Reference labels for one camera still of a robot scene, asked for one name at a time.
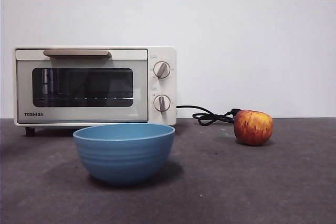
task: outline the toaster oven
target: toaster oven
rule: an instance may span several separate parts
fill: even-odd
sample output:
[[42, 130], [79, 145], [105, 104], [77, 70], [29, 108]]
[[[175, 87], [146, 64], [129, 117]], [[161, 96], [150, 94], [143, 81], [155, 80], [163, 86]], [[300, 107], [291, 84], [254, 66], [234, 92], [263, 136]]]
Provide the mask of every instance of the toaster oven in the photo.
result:
[[176, 124], [176, 50], [144, 47], [17, 47], [14, 122], [85, 127]]

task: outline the oven door handle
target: oven door handle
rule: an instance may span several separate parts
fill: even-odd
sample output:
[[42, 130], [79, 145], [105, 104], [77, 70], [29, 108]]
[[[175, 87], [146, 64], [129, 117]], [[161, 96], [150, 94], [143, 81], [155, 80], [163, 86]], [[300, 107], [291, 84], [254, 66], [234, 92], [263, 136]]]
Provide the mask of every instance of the oven door handle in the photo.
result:
[[49, 57], [64, 57], [64, 56], [76, 56], [80, 57], [99, 57], [110, 58], [111, 53], [107, 50], [93, 50], [93, 49], [46, 49], [43, 51], [45, 56]]

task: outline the power cord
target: power cord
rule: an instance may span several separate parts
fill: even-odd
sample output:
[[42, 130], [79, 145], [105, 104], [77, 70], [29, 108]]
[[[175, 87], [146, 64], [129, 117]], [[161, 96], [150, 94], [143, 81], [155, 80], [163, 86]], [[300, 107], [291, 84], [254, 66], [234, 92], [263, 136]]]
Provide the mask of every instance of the power cord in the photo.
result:
[[193, 114], [193, 118], [198, 120], [198, 123], [201, 126], [208, 126], [216, 121], [222, 121], [225, 123], [234, 123], [235, 122], [235, 115], [240, 111], [240, 109], [232, 109], [231, 111], [225, 113], [224, 115], [216, 115], [212, 113], [211, 111], [199, 107], [199, 106], [193, 106], [193, 105], [182, 105], [182, 106], [176, 106], [177, 108], [192, 108], [192, 109], [199, 109], [203, 110], [207, 113], [195, 113]]

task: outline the white knob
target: white knob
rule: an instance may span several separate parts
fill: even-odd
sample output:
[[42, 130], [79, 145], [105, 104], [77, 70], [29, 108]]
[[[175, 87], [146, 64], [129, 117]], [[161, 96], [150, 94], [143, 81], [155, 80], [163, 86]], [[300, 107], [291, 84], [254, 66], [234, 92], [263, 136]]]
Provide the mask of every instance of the white knob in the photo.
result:
[[166, 111], [170, 107], [170, 100], [169, 100], [169, 98], [167, 96], [165, 96], [165, 95], [158, 95], [154, 99], [154, 107], [158, 111], [161, 111], [161, 112]]
[[170, 67], [168, 63], [164, 61], [159, 61], [157, 64], [154, 66], [154, 74], [160, 78], [166, 78], [170, 73]]

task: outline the glass window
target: glass window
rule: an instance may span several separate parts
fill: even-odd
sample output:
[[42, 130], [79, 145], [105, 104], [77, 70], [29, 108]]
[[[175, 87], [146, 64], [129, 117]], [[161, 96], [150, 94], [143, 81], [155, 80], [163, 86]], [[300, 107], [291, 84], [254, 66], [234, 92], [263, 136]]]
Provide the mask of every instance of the glass window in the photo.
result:
[[130, 68], [35, 68], [36, 107], [130, 107], [133, 72]]

